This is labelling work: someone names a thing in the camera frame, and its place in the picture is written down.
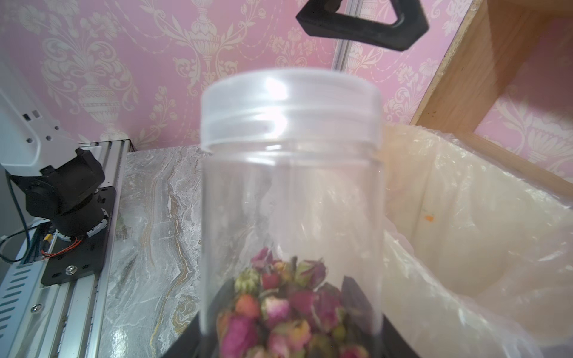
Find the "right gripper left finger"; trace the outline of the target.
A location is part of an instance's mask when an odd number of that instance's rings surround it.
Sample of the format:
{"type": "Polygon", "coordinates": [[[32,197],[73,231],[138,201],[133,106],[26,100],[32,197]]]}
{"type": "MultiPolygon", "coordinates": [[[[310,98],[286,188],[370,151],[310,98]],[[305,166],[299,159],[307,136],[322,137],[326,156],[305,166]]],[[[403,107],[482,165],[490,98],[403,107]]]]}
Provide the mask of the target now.
{"type": "Polygon", "coordinates": [[[192,319],[162,358],[197,358],[200,355],[201,331],[199,314],[192,319]]]}

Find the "clear jar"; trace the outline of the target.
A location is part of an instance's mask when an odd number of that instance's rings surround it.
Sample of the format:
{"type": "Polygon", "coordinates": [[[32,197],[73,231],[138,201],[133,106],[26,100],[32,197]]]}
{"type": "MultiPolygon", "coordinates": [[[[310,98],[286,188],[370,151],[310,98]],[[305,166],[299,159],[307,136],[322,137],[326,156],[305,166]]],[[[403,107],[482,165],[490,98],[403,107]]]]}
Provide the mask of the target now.
{"type": "Polygon", "coordinates": [[[261,70],[201,98],[200,357],[382,357],[378,90],[261,70]]]}

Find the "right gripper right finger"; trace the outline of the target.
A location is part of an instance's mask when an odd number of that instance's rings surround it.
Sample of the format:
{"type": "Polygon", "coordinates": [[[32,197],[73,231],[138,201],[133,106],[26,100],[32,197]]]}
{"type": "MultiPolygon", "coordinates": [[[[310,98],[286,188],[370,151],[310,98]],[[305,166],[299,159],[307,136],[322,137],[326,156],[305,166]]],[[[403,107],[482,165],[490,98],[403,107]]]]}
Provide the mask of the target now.
{"type": "Polygon", "coordinates": [[[384,358],[419,358],[386,316],[383,318],[381,340],[384,358]]]}

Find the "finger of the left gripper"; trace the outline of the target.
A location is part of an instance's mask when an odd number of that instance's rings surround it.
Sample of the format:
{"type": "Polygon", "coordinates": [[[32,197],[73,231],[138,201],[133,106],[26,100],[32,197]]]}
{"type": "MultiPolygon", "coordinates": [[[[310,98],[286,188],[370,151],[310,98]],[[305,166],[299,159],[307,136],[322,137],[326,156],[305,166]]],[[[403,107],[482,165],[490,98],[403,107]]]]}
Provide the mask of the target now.
{"type": "Polygon", "coordinates": [[[338,13],[340,4],[340,1],[308,1],[296,19],[311,37],[349,40],[398,52],[408,50],[429,30],[418,0],[392,1],[397,16],[392,24],[338,13]]]}

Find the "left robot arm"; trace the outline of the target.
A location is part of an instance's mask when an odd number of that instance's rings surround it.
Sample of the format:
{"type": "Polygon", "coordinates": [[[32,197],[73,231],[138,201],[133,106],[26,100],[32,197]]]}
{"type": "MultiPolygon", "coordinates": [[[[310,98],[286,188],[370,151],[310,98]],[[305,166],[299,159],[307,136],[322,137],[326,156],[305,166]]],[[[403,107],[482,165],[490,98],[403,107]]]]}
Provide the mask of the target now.
{"type": "MultiPolygon", "coordinates": [[[[312,37],[350,40],[403,52],[429,25],[419,1],[394,1],[397,20],[374,22],[339,12],[338,1],[306,1],[297,22],[312,37]]],[[[9,186],[25,194],[25,209],[47,219],[71,243],[48,262],[42,284],[98,274],[104,268],[116,189],[91,152],[50,125],[15,70],[1,66],[1,165],[9,186]]]]}

